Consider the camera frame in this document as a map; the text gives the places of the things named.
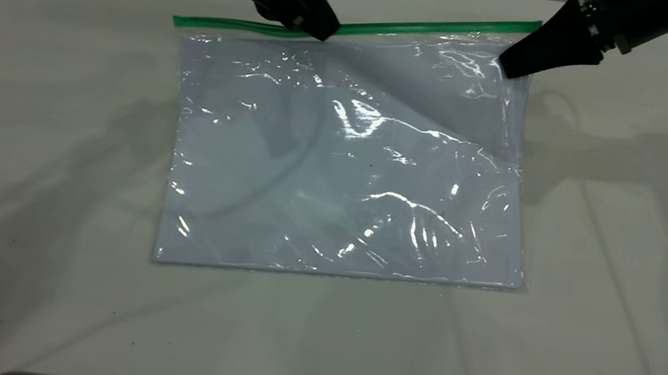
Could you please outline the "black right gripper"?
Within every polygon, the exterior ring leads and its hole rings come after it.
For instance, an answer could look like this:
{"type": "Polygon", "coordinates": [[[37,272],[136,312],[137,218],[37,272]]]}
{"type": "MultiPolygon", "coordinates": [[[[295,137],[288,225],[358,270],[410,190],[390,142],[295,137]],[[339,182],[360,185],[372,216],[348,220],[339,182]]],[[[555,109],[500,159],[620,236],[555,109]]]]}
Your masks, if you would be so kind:
{"type": "MultiPolygon", "coordinates": [[[[623,55],[656,37],[667,0],[590,0],[605,39],[623,55]]],[[[597,66],[604,60],[578,0],[567,0],[550,20],[499,56],[507,78],[518,79],[559,67],[597,66]]]]}

